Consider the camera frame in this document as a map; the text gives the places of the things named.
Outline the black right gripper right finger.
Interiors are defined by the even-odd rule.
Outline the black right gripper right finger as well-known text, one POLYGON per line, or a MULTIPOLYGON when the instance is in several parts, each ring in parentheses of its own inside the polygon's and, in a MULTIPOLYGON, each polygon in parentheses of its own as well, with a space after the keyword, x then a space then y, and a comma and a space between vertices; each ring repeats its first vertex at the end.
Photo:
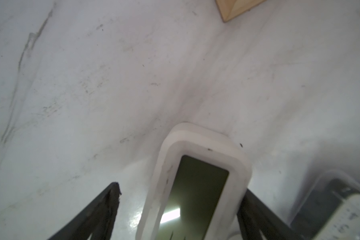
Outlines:
POLYGON ((237 212, 244 240, 301 240, 258 197, 247 190, 237 212))

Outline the small white square clock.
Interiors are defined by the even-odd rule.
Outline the small white square clock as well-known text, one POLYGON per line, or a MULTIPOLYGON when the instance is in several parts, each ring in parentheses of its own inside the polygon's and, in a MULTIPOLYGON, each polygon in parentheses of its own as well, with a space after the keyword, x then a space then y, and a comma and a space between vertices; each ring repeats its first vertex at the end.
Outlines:
POLYGON ((303 240, 360 240, 360 182, 340 170, 324 172, 299 203, 290 228, 303 240))

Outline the white digital clock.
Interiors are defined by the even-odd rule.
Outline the white digital clock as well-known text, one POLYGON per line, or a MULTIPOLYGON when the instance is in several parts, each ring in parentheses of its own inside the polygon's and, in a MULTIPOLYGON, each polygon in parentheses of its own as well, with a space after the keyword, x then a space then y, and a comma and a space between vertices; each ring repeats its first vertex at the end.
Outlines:
POLYGON ((162 143, 138 224, 138 240, 225 240, 252 177, 227 136, 191 123, 162 143))

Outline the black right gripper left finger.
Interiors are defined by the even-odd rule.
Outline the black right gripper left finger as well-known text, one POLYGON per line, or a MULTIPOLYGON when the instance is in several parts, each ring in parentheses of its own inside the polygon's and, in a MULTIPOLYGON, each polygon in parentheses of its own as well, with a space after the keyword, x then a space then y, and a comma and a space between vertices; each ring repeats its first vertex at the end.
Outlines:
POLYGON ((111 183, 50 239, 109 240, 112 236, 121 195, 120 185, 116 182, 111 183))

